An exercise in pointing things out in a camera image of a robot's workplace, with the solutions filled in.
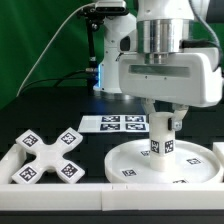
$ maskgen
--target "white circular base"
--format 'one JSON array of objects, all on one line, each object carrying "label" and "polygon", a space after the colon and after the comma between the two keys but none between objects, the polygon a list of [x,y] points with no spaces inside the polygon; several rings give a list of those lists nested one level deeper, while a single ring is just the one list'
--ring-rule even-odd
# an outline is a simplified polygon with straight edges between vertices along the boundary
[{"label": "white circular base", "polygon": [[105,158],[105,173],[112,183],[204,183],[222,182],[223,168],[208,149],[176,140],[175,161],[165,172],[150,168],[150,140],[119,145]]}]

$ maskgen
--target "marker sheet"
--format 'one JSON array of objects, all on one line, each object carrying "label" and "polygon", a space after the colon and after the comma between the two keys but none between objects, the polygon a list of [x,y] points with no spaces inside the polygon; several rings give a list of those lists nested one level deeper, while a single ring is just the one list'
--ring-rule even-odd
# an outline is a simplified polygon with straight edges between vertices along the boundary
[{"label": "marker sheet", "polygon": [[149,132],[149,124],[143,115],[83,116],[78,132]]}]

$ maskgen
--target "cross-shaped block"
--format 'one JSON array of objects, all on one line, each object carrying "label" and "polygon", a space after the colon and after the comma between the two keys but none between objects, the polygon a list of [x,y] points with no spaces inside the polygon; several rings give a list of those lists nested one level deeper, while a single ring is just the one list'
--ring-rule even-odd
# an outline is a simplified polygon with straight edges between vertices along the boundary
[{"label": "cross-shaped block", "polygon": [[75,163],[65,160],[63,155],[73,150],[83,137],[72,128],[61,134],[53,145],[45,145],[42,139],[31,130],[16,139],[18,145],[27,153],[36,155],[36,159],[24,165],[12,179],[19,184],[35,184],[45,171],[56,171],[65,182],[76,183],[85,171]]}]

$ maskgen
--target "metal cylinder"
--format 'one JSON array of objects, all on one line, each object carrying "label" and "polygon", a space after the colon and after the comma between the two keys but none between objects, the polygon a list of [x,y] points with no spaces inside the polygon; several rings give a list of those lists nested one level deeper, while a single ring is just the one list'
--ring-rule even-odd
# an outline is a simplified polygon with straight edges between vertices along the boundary
[{"label": "metal cylinder", "polygon": [[150,64],[150,65],[162,65],[166,64],[166,60],[168,58],[168,53],[164,54],[146,54],[145,55],[145,64]]},{"label": "metal cylinder", "polygon": [[180,52],[180,42],[191,38],[192,22],[183,19],[140,21],[138,53],[168,54]]}]

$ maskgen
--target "black square pattern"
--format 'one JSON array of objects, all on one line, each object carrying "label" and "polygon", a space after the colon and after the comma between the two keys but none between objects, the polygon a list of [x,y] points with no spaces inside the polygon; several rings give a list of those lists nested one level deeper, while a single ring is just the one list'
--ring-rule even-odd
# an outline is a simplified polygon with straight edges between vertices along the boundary
[{"label": "black square pattern", "polygon": [[146,127],[145,127],[145,124],[129,123],[129,124],[126,124],[126,130],[129,130],[129,131],[145,131]]},{"label": "black square pattern", "polygon": [[159,142],[151,140],[151,151],[159,153]]},{"label": "black square pattern", "polygon": [[122,171],[122,173],[126,176],[126,177],[131,177],[131,176],[136,176],[136,172],[134,170],[124,170]]},{"label": "black square pattern", "polygon": [[19,174],[26,182],[29,182],[37,173],[31,168],[27,167],[23,172]]},{"label": "black square pattern", "polygon": [[144,122],[143,116],[125,116],[126,122]]},{"label": "black square pattern", "polygon": [[102,122],[120,122],[120,116],[106,116],[102,117]]},{"label": "black square pattern", "polygon": [[174,184],[186,184],[188,183],[186,180],[176,180],[173,182]]},{"label": "black square pattern", "polygon": [[165,143],[165,153],[171,153],[174,150],[174,141],[168,141]]},{"label": "black square pattern", "polygon": [[142,154],[143,156],[149,156],[149,151],[142,151],[141,154]]},{"label": "black square pattern", "polygon": [[120,124],[101,124],[100,131],[119,131]]},{"label": "black square pattern", "polygon": [[197,164],[200,164],[201,161],[197,158],[194,158],[194,159],[187,159],[187,162],[189,162],[191,165],[197,165]]},{"label": "black square pattern", "polygon": [[78,170],[69,163],[64,169],[62,169],[62,173],[65,174],[68,178],[72,178]]},{"label": "black square pattern", "polygon": [[70,145],[72,142],[75,141],[75,139],[76,137],[69,132],[61,138],[61,140],[67,145]]},{"label": "black square pattern", "polygon": [[38,139],[35,138],[33,135],[29,135],[28,137],[26,137],[23,142],[29,146],[29,147],[32,147],[35,143],[38,142]]}]

